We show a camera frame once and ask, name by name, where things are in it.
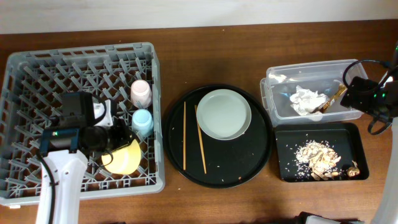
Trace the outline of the yellow plastic bowl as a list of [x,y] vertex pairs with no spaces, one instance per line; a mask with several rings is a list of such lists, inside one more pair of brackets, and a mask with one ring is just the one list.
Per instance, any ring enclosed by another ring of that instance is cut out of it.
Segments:
[[129,175],[135,172],[141,163],[142,152],[139,142],[135,139],[133,142],[123,148],[101,156],[101,161],[106,170],[113,174]]

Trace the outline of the gold foil wrapper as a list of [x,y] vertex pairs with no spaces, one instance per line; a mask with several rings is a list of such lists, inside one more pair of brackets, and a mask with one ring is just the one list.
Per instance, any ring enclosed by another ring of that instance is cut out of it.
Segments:
[[332,97],[330,97],[326,103],[320,105],[317,109],[315,109],[313,111],[314,113],[317,112],[324,113],[347,90],[347,87],[340,81],[334,80],[334,82],[338,83],[338,88],[336,93]]

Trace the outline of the blue plastic cup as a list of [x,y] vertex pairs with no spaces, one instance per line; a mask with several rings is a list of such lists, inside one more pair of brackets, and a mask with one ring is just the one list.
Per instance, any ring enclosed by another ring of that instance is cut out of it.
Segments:
[[132,115],[132,130],[139,133],[143,138],[153,133],[154,121],[151,113],[146,109],[136,110]]

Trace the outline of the pink plastic cup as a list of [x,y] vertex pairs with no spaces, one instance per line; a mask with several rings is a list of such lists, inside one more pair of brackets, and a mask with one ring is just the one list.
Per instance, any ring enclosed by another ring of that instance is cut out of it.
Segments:
[[145,80],[136,80],[132,83],[131,101],[137,108],[148,108],[152,104],[152,91]]

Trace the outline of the food scraps pile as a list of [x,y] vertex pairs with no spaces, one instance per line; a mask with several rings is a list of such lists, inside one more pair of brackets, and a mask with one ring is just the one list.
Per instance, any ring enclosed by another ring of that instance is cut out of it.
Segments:
[[314,180],[329,180],[340,175],[337,163],[341,156],[328,144],[307,141],[304,146],[297,148],[295,162],[298,176],[313,178]]

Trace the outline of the wooden chopstick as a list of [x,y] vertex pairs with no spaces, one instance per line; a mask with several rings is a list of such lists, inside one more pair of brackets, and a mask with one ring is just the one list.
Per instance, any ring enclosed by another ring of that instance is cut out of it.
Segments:
[[186,170],[186,101],[183,103],[183,170]]
[[201,160],[203,163],[203,171],[204,174],[207,174],[207,168],[206,168],[206,161],[205,161],[205,152],[204,152],[204,148],[203,148],[203,140],[202,140],[202,135],[201,135],[201,127],[198,123],[198,119],[197,119],[197,105],[194,106],[195,107],[195,120],[197,123],[197,130],[198,130],[198,139],[199,139],[199,144],[200,144],[200,152],[201,152]]

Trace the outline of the light grey plate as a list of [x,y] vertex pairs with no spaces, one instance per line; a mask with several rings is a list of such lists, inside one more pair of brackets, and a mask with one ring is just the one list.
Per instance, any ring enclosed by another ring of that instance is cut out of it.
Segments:
[[213,139],[229,141],[242,136],[252,120],[243,95],[229,89],[207,93],[198,103],[196,117],[201,130]]

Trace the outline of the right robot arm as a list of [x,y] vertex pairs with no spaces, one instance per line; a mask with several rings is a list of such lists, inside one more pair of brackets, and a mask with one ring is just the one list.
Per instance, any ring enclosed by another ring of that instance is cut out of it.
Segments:
[[387,69],[381,81],[355,77],[350,83],[346,75],[352,67],[367,60],[357,60],[343,72],[343,84],[347,92],[340,105],[353,108],[373,117],[368,125],[368,133],[378,135],[392,129],[392,151],[387,170],[382,200],[372,223],[397,223],[397,50],[390,62],[372,60]]

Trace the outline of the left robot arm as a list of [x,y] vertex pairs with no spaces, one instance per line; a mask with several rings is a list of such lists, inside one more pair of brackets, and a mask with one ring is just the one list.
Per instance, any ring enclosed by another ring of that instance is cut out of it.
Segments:
[[37,223],[77,223],[90,154],[112,174],[134,173],[142,159],[137,136],[116,117],[116,102],[88,92],[62,95],[62,112],[40,138],[42,168]]

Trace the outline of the grey plastic dishwasher rack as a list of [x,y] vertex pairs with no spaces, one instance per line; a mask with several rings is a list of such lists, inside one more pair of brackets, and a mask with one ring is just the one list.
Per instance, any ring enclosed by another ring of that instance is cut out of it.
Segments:
[[132,123],[131,84],[150,84],[154,132],[141,138],[141,163],[129,175],[112,174],[91,155],[81,199],[153,194],[165,187],[160,62],[151,43],[100,45],[11,54],[1,87],[1,205],[37,204],[41,167],[36,156],[43,130],[59,116],[62,95],[85,91],[116,102],[117,116]]

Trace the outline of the black rectangular tray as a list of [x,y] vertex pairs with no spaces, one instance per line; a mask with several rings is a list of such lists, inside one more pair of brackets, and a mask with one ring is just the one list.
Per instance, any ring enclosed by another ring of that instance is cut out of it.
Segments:
[[[298,147],[312,140],[328,144],[341,156],[341,160],[337,163],[340,175],[329,179],[330,181],[366,180],[369,177],[369,168],[359,130],[353,123],[280,125],[275,129],[275,137],[280,178],[286,182],[325,181],[298,176],[295,152]],[[360,174],[356,177],[346,175],[346,170],[353,165],[352,161],[357,162],[360,169]]]

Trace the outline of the crumpled white paper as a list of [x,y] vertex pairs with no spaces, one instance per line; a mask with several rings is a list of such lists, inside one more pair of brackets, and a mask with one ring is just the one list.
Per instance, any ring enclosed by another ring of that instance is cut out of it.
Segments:
[[312,114],[319,106],[324,105],[329,100],[329,97],[317,91],[304,89],[301,86],[296,86],[296,93],[290,96],[290,106],[300,116]]

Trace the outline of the clear plastic bin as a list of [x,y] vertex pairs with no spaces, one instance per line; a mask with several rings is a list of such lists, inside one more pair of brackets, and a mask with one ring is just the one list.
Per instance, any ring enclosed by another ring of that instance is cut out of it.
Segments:
[[363,113],[340,105],[339,97],[323,114],[300,116],[292,107],[290,96],[300,86],[332,97],[343,82],[344,70],[354,59],[330,60],[270,67],[260,82],[262,104],[274,127],[281,124],[328,123],[360,118]]

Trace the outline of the small brown food scrap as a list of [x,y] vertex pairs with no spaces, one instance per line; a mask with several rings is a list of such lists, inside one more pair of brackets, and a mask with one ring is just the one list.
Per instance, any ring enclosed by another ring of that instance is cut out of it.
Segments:
[[346,170],[346,175],[348,177],[356,177],[360,174],[360,169],[358,168],[358,163],[352,161],[353,165]]

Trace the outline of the round black tray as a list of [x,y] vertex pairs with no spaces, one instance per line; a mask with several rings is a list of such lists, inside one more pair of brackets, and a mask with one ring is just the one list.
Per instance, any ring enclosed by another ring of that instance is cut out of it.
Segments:
[[[240,137],[213,139],[201,132],[207,174],[204,174],[194,106],[209,92],[229,89],[243,95],[252,111],[251,124]],[[183,170],[183,103],[186,101],[186,170]],[[269,115],[252,95],[231,85],[207,85],[175,100],[162,120],[164,151],[176,170],[190,181],[222,189],[241,185],[255,177],[270,158],[274,133]]]

